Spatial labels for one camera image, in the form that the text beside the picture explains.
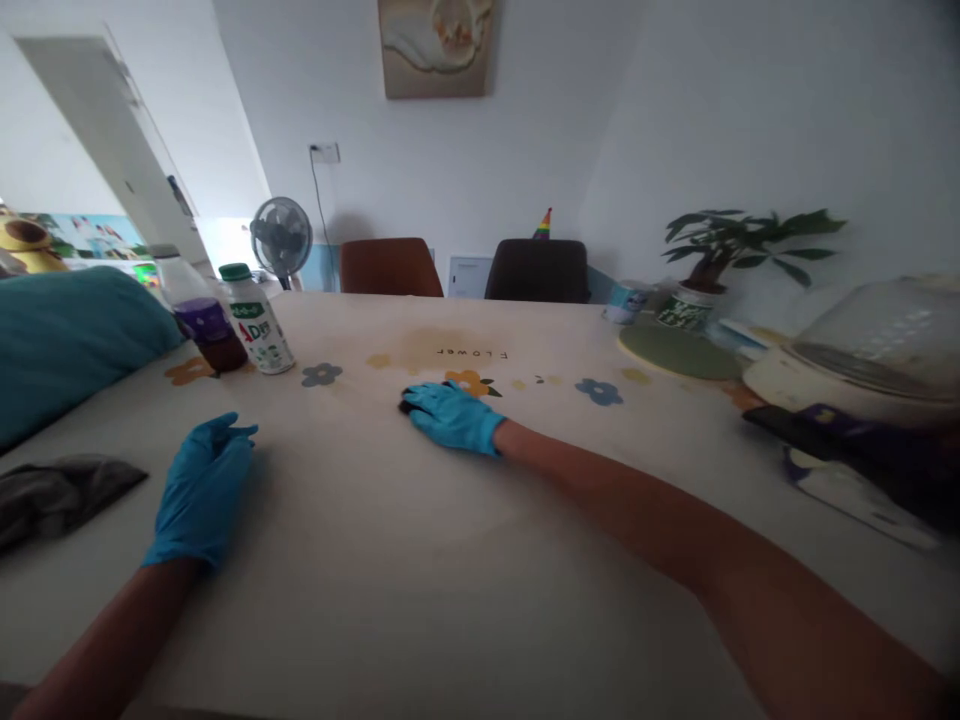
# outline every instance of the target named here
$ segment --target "person's right hand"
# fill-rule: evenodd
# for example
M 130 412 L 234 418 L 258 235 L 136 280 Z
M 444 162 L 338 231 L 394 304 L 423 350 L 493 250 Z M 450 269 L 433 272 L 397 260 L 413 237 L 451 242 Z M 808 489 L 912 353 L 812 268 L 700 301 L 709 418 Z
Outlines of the person's right hand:
M 410 421 L 439 445 L 499 456 L 493 432 L 506 418 L 462 388 L 427 383 L 407 388 L 403 399 L 419 410 Z
M 236 421 L 236 413 L 221 415 L 197 425 L 183 441 L 167 473 L 144 565 L 193 557 L 219 569 L 250 470 L 250 436 L 258 429 L 230 427 Z

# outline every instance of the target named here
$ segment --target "poster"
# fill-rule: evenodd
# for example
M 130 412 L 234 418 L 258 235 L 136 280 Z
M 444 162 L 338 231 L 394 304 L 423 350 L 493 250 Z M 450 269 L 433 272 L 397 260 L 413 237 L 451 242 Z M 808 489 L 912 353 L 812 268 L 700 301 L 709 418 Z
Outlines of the poster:
M 487 94 L 493 0 L 379 0 L 387 97 Z
M 150 254 L 124 215 L 55 215 L 21 213 L 42 225 L 53 238 L 52 250 L 68 265 L 71 259 L 149 262 Z

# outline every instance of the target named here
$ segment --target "gray cloth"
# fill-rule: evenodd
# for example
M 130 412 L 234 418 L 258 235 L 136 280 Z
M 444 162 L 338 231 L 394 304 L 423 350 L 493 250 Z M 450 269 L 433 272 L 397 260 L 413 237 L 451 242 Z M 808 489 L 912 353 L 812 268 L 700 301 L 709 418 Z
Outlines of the gray cloth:
M 147 477 L 106 455 L 68 455 L 0 475 L 0 553 L 30 537 L 57 537 L 83 525 Z

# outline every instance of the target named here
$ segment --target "plastic bottle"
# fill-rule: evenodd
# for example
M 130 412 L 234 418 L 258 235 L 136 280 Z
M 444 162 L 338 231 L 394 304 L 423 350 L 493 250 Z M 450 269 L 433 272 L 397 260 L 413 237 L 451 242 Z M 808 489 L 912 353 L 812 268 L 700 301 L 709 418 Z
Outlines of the plastic bottle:
M 220 267 L 233 322 L 240 333 L 250 360 L 264 375 L 279 375 L 293 367 L 296 360 L 287 347 L 283 330 L 273 314 L 266 293 L 250 275 L 246 263 Z
M 174 314 L 217 372 L 229 372 L 247 361 L 216 293 L 182 257 L 176 245 L 151 245 L 160 289 Z

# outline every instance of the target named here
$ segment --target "dark brown chair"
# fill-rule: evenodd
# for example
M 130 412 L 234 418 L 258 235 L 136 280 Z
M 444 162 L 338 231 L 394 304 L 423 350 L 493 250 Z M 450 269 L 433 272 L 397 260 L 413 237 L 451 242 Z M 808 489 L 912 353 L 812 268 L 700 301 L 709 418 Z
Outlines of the dark brown chair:
M 503 240 L 493 257 L 485 297 L 589 302 L 587 249 L 578 240 Z
M 423 238 L 355 240 L 340 246 L 340 287 L 361 295 L 443 297 Z

